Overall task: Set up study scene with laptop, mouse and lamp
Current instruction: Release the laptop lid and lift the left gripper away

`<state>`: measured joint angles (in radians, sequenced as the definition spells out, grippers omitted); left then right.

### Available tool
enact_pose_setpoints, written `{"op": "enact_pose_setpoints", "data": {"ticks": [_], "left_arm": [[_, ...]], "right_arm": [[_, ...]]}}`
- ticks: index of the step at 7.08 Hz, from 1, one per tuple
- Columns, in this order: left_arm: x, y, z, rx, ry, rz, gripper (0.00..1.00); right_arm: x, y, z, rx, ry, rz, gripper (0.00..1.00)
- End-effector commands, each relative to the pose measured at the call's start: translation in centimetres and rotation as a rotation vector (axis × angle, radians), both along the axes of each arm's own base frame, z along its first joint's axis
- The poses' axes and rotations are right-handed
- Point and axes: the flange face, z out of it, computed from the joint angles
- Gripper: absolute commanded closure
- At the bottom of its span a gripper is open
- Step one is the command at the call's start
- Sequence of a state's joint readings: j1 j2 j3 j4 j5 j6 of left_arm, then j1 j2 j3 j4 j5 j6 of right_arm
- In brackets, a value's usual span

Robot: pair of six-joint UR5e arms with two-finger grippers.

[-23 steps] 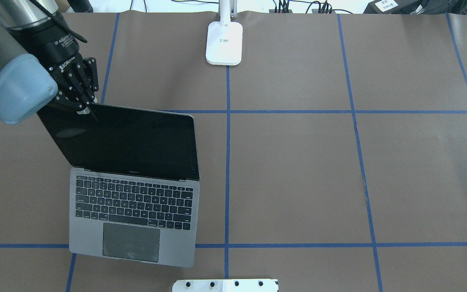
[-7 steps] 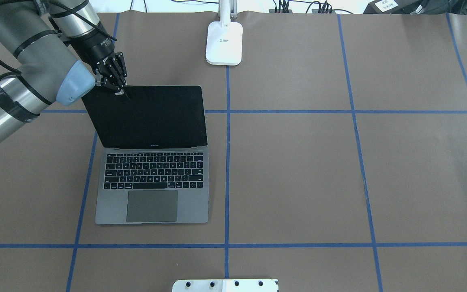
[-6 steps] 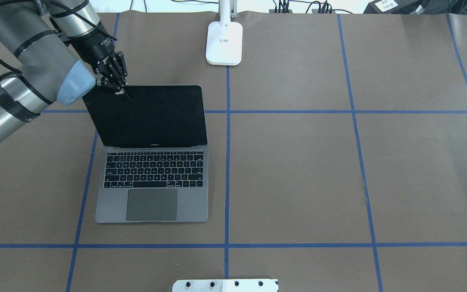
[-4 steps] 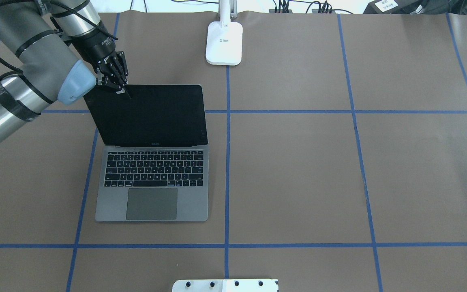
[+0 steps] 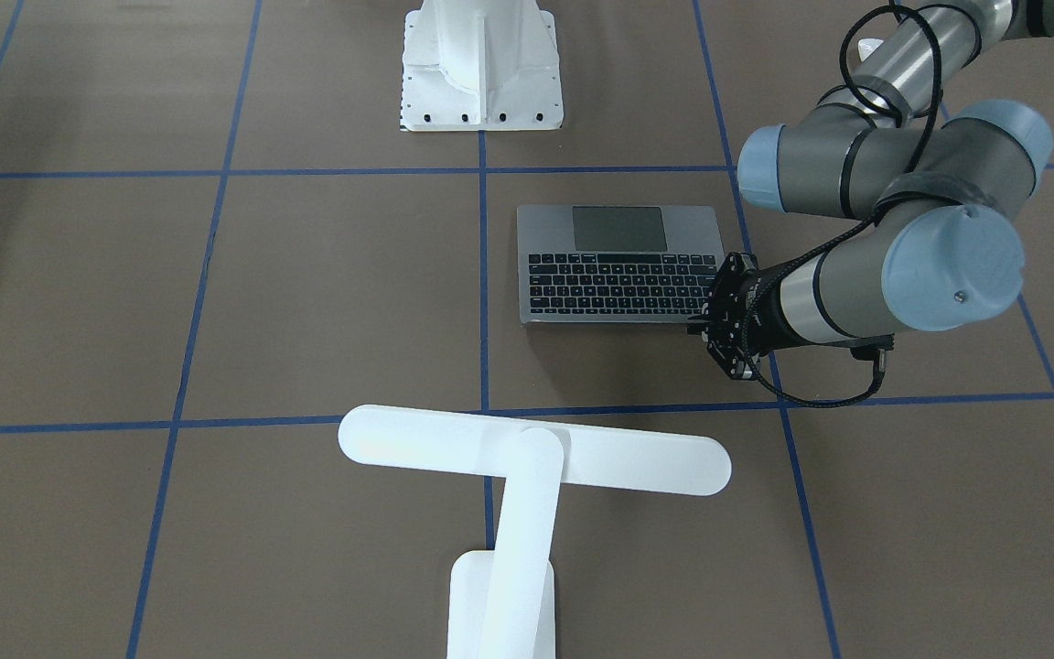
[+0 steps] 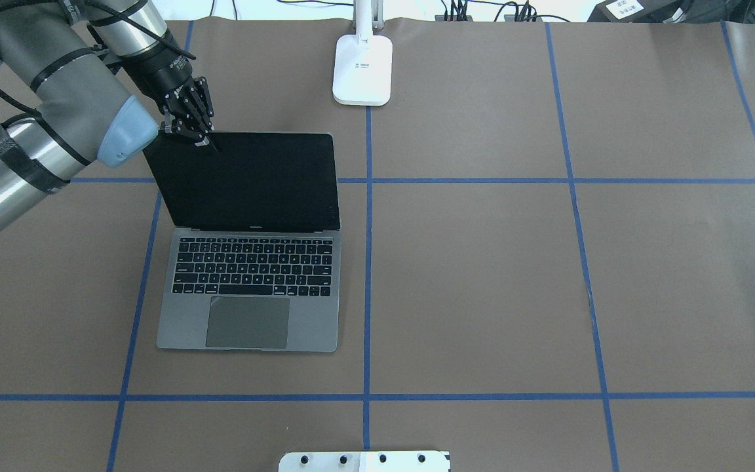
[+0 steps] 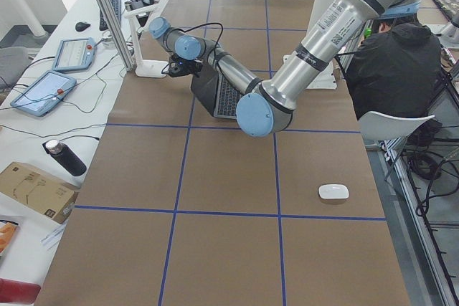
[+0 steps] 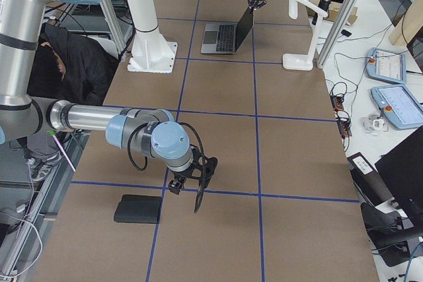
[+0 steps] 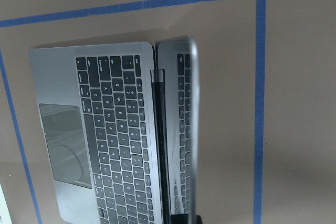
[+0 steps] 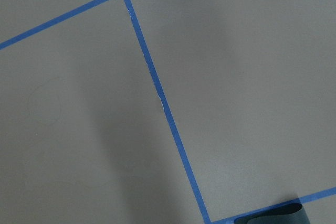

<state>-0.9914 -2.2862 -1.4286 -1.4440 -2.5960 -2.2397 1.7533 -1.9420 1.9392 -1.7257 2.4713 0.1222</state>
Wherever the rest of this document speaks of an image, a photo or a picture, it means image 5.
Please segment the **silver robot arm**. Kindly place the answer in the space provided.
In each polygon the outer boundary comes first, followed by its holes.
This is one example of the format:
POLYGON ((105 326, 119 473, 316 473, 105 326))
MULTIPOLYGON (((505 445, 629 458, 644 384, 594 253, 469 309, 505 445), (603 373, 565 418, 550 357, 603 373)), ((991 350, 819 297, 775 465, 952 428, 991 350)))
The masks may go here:
POLYGON ((942 88, 1001 42, 1054 37, 1054 1, 883 5, 897 26, 796 125, 762 125, 737 160, 743 200, 852 229, 769 267, 748 252, 721 264, 687 332, 728 377, 798 347, 873 363, 902 332, 945 332, 1004 313, 1022 288, 1014 217, 1054 150, 1046 118, 1011 100, 934 121, 942 88))

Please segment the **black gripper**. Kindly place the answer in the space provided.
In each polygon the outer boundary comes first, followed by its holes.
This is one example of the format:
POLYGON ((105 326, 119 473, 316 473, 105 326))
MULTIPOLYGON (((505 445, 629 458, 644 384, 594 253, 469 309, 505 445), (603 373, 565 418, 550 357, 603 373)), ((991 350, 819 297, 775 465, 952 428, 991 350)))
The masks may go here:
POLYGON ((748 252, 731 252, 720 264, 698 313, 687 318, 687 334, 705 345, 721 372, 733 381, 754 381, 761 355, 743 346, 750 322, 750 288, 757 286, 758 261, 748 252))

